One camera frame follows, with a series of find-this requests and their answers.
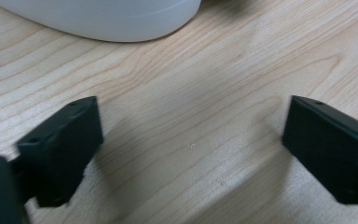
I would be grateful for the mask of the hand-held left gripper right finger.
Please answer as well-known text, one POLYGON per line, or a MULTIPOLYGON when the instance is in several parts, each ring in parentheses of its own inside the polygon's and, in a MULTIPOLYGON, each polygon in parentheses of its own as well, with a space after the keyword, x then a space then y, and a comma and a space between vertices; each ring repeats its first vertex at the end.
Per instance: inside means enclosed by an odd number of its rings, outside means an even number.
POLYGON ((358 204, 357 119, 294 95, 282 144, 339 203, 358 204))

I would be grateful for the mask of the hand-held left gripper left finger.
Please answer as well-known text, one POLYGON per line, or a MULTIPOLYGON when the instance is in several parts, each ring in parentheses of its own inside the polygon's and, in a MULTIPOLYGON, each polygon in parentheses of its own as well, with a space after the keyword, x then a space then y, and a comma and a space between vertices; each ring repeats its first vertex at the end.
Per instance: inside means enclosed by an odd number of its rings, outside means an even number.
POLYGON ((95 96, 73 101, 32 129, 16 143, 21 202, 35 198, 41 207, 69 203, 102 143, 95 96))

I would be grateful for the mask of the white plastic trash bin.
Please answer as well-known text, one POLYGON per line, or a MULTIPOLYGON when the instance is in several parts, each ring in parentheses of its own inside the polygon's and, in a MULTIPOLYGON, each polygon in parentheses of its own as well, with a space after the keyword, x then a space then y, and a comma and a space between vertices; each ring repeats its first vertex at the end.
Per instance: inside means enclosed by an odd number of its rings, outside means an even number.
POLYGON ((141 42, 190 21, 201 0, 0 0, 0 7, 72 35, 141 42))

